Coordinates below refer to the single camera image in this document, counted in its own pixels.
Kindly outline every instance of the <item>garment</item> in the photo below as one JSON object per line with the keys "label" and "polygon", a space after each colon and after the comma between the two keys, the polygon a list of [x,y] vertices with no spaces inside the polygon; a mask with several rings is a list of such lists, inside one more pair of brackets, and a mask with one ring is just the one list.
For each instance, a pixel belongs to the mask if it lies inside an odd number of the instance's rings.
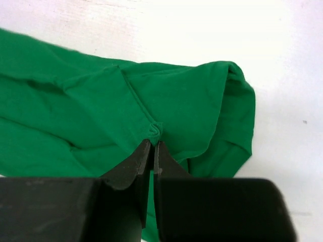
{"label": "garment", "polygon": [[[193,176],[232,177],[254,116],[235,63],[135,63],[0,30],[2,175],[97,177],[149,138]],[[158,241],[151,191],[143,239]]]}

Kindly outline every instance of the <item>white table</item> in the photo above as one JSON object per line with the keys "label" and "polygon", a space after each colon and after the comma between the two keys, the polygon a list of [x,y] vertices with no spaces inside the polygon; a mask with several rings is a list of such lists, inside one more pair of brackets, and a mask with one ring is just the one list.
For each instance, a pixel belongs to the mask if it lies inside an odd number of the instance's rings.
{"label": "white table", "polygon": [[299,241],[321,242],[323,2],[181,2],[1,0],[0,27],[109,58],[235,61],[257,98],[253,157],[237,176],[273,180]]}

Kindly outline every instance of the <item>green fabric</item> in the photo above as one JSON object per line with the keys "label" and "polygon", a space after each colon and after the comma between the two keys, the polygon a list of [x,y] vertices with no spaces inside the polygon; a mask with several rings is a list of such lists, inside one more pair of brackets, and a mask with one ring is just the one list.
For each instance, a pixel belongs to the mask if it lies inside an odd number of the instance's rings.
{"label": "green fabric", "polygon": [[[2,175],[100,176],[149,138],[194,176],[233,176],[251,155],[254,115],[232,62],[138,64],[0,30]],[[142,237],[158,241],[151,191]]]}

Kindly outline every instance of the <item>scratch on white surface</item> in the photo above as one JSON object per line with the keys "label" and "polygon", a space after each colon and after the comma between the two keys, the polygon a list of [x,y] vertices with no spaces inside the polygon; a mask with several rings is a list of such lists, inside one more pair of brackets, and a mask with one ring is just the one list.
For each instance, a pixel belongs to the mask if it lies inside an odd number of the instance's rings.
{"label": "scratch on white surface", "polygon": [[0,27],[102,57],[235,61],[257,99],[253,157],[237,176],[274,181],[299,241],[319,242],[322,13],[320,0],[2,0]]}

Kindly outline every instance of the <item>white background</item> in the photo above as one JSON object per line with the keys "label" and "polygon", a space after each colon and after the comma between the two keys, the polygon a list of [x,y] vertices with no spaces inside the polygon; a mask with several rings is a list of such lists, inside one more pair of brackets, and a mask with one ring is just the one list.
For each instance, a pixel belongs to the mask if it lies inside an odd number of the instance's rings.
{"label": "white background", "polygon": [[323,1],[0,0],[0,27],[109,58],[235,61],[257,99],[237,176],[273,180],[299,241],[323,241]]}

